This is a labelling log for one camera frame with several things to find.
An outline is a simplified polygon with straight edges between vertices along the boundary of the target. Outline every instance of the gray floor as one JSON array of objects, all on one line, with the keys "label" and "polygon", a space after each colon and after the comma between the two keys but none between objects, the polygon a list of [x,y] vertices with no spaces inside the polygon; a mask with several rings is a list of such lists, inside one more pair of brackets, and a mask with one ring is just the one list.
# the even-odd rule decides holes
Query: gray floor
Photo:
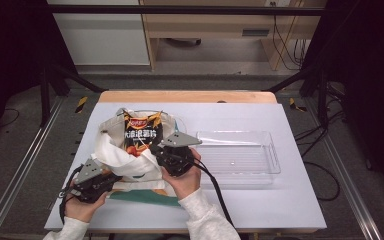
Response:
[{"label": "gray floor", "polygon": [[[98,69],[99,71],[83,68],[82,73],[91,82],[110,89],[260,90],[282,81],[294,72],[282,69],[273,72],[268,66],[261,45],[255,41],[203,40],[201,46],[187,44],[162,42],[158,69],[153,72],[132,66],[124,67],[121,73],[120,69],[115,68],[107,68],[105,71],[102,71],[102,68]],[[105,75],[94,75],[97,72]],[[99,97],[99,94],[92,93],[72,81],[69,81],[69,84],[72,91],[69,96],[63,97],[61,111],[0,225],[0,239],[40,239],[46,234],[43,226],[49,215],[49,206],[63,184],[89,115]],[[298,106],[309,109],[312,107],[313,98],[301,99],[297,95],[299,84],[291,85],[277,94],[278,101],[284,105],[294,134],[312,129],[316,124],[310,111],[301,112],[289,107],[291,97],[296,100]],[[13,96],[7,104],[7,108],[19,112],[19,117],[15,122],[0,127],[0,199],[39,130],[39,96],[39,88],[35,87]],[[88,96],[88,100],[82,113],[75,113],[82,96]],[[56,99],[57,102],[61,97],[55,98],[52,95],[51,99]],[[330,115],[341,110],[341,106],[336,102],[329,107]],[[15,111],[8,110],[1,123],[10,122],[15,117]],[[298,142],[300,150],[304,151],[308,147],[307,144],[301,145],[302,143],[312,142],[316,136],[317,134]],[[342,119],[329,125],[329,137],[384,239],[383,175],[366,169],[359,143]],[[332,156],[323,141],[303,160],[317,163],[335,172]],[[336,187],[334,181],[320,169],[311,165],[306,167],[316,195],[332,196]],[[337,199],[320,201],[320,205],[327,229],[296,236],[303,239],[366,239],[361,222],[356,217],[358,214],[343,188]],[[273,237],[260,235],[260,239]]]}]

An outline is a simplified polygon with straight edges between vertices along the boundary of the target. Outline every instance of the white table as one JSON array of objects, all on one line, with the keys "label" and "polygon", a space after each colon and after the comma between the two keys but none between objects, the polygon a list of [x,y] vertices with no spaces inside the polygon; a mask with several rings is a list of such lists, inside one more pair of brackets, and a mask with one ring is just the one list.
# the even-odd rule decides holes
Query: white table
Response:
[{"label": "white table", "polygon": [[[70,173],[84,163],[94,149],[98,125],[121,108],[163,110],[181,118],[187,133],[238,130],[271,133],[281,167],[274,182],[258,190],[223,190],[223,197],[239,232],[311,233],[326,228],[289,123],[280,104],[270,103],[129,103],[98,102],[89,119]],[[209,200],[219,204],[215,191],[205,190]],[[45,228],[62,228],[58,199]],[[94,215],[91,232],[187,232],[187,213],[180,207],[160,206],[108,199]]]}]

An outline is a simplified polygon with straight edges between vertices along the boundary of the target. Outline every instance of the transparent plastic tray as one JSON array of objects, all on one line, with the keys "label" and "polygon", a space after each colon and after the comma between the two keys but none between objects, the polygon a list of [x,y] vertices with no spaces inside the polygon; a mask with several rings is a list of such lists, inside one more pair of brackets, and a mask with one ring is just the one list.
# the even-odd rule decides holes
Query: transparent plastic tray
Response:
[{"label": "transparent plastic tray", "polygon": [[[202,162],[224,189],[255,189],[272,184],[280,173],[273,140],[265,131],[198,132],[202,140],[197,150]],[[210,178],[202,173],[203,188],[212,188]]]}]

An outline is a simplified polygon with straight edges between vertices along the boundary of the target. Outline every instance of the green sheet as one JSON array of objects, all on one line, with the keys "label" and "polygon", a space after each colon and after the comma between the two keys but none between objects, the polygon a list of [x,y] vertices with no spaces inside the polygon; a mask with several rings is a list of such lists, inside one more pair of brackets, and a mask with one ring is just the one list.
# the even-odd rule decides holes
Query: green sheet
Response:
[{"label": "green sheet", "polygon": [[163,196],[152,190],[117,191],[113,192],[109,198],[157,205],[180,206],[177,197]]}]

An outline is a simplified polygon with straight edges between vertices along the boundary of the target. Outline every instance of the metal bracket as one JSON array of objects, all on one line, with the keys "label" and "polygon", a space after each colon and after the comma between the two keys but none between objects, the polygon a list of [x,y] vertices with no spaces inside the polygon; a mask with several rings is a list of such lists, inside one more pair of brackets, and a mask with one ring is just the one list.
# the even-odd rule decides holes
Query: metal bracket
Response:
[{"label": "metal bracket", "polygon": [[185,147],[198,144],[202,144],[202,141],[182,132],[175,132],[164,140],[161,140],[161,145],[169,147]]}]

